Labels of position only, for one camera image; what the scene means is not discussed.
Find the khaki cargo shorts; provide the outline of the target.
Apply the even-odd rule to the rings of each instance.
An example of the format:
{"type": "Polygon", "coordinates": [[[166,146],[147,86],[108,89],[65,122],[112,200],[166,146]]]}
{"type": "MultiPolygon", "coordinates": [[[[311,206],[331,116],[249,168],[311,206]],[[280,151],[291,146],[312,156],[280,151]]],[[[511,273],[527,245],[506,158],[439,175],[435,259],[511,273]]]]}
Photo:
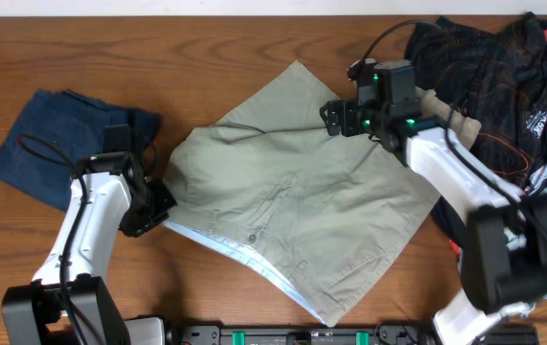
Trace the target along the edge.
{"type": "Polygon", "coordinates": [[[390,268],[439,193],[365,135],[331,136],[332,91],[300,62],[172,152],[167,226],[259,272],[334,326],[390,268]]]}

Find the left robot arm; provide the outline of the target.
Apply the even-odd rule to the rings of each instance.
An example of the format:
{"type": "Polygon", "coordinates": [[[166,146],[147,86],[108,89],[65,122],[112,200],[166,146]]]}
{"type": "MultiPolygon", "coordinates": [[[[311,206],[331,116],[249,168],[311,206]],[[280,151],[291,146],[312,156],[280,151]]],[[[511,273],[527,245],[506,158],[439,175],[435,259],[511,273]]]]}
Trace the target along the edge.
{"type": "Polygon", "coordinates": [[[166,343],[162,317],[121,316],[106,277],[117,234],[145,234],[166,218],[174,199],[161,181],[146,180],[128,151],[86,156],[74,174],[70,205],[45,263],[2,300],[10,343],[166,343]]]}

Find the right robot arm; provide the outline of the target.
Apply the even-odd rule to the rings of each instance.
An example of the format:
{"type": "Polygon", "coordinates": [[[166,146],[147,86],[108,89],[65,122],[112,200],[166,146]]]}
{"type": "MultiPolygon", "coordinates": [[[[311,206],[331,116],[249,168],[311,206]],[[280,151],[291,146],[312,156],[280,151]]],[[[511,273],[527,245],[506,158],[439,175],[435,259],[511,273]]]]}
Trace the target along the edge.
{"type": "Polygon", "coordinates": [[[459,142],[450,122],[396,115],[370,100],[329,101],[319,110],[331,136],[366,134],[425,178],[467,229],[461,290],[433,317],[429,341],[474,344],[501,321],[547,294],[547,195],[528,197],[486,168],[459,142]]]}

